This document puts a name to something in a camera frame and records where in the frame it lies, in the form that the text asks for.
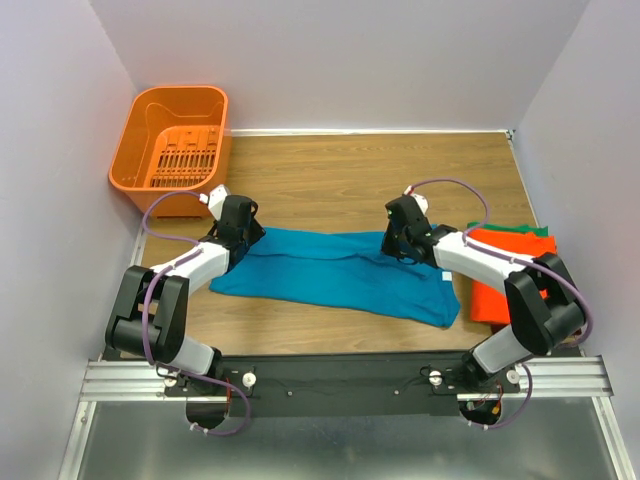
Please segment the blue t-shirt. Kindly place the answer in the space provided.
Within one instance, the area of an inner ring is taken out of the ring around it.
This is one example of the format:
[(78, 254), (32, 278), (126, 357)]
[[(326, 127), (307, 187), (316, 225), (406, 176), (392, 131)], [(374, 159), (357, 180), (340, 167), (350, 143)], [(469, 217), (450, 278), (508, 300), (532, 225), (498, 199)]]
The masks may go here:
[(215, 293), (346, 308), (449, 328), (460, 312), (452, 274), (381, 252), (381, 232), (268, 227)]

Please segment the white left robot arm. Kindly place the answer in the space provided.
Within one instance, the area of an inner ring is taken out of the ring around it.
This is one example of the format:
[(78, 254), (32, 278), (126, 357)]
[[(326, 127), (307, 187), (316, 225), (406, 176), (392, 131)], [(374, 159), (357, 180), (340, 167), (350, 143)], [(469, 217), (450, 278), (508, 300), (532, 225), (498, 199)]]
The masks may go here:
[(105, 331), (106, 346), (187, 373), (201, 395), (222, 380), (221, 352), (186, 334), (190, 296), (230, 273), (265, 236), (257, 203), (220, 187), (201, 197), (213, 226), (186, 253), (151, 268), (134, 265), (122, 278)]

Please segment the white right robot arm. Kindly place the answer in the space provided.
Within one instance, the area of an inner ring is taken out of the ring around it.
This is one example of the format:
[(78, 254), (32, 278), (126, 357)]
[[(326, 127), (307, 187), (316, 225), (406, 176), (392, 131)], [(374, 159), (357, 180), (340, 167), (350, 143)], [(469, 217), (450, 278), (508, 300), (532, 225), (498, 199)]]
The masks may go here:
[(577, 333), (590, 332), (591, 314), (565, 264), (554, 253), (518, 254), (473, 239), (426, 217), (427, 202), (403, 194), (385, 205), (381, 250), (398, 260), (464, 275), (502, 293), (510, 324), (461, 357), (454, 378), (480, 392), (505, 368), (544, 356)]

